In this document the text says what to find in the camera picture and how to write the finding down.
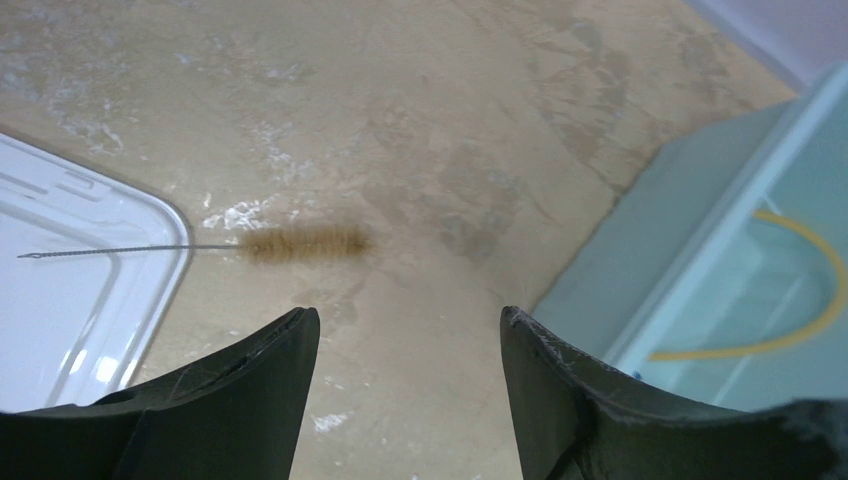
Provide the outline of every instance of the beige floor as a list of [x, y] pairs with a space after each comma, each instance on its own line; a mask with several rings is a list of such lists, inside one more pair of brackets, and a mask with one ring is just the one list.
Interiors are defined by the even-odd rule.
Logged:
[[198, 240], [378, 232], [357, 264], [198, 256], [137, 378], [317, 307], [297, 479], [519, 478], [501, 307], [532, 307], [663, 142], [790, 95], [680, 0], [11, 0], [0, 22], [2, 129]]

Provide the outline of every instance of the light blue container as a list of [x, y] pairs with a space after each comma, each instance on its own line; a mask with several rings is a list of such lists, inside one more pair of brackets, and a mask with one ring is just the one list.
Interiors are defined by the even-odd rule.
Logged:
[[848, 398], [848, 315], [779, 351], [653, 362], [748, 345], [815, 319], [836, 279], [822, 253], [753, 219], [771, 210], [848, 258], [848, 66], [798, 100], [663, 147], [533, 312], [562, 339], [665, 390], [739, 410]]

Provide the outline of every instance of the dark green object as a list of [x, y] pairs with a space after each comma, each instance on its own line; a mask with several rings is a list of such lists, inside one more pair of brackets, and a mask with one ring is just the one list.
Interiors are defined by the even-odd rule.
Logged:
[[501, 354], [524, 480], [848, 478], [846, 401], [706, 405], [615, 370], [515, 307], [501, 316]]
[[0, 478], [287, 479], [318, 338], [296, 309], [94, 405], [0, 414]]

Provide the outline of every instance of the yellow hose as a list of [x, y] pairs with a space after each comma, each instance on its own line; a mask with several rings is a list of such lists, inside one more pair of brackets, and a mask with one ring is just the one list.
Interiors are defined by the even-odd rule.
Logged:
[[822, 254], [824, 254], [825, 258], [827, 258], [828, 262], [830, 262], [831, 267], [833, 267], [834, 273], [836, 273], [837, 283], [836, 293], [833, 295], [833, 298], [830, 300], [827, 308], [824, 309], [824, 312], [822, 312], [818, 318], [807, 325], [790, 334], [772, 340], [733, 348], [692, 350], [688, 352], [654, 352], [649, 357], [650, 360], [655, 362], [672, 362], [680, 360], [743, 357], [746, 355], [756, 355], [781, 348], [787, 348], [818, 335], [836, 321], [839, 314], [842, 313], [842, 310], [845, 308], [846, 300], [848, 300], [848, 271], [846, 271], [845, 264], [842, 262], [842, 259], [839, 257], [839, 253], [836, 249], [827, 243], [827, 241], [819, 234], [795, 220], [764, 210], [754, 212], [754, 218], [792, 230], [807, 239], [807, 241], [812, 243], [819, 249], [819, 251], [822, 252]]

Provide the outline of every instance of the twisted wire handle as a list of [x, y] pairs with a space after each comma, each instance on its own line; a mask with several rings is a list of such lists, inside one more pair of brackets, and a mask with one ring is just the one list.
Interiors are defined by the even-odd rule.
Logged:
[[239, 245], [151, 245], [147, 247], [101, 248], [96, 250], [69, 250], [65, 252], [26, 253], [18, 258], [70, 257], [74, 255], [97, 255], [108, 253], [153, 252], [161, 250], [237, 250]]

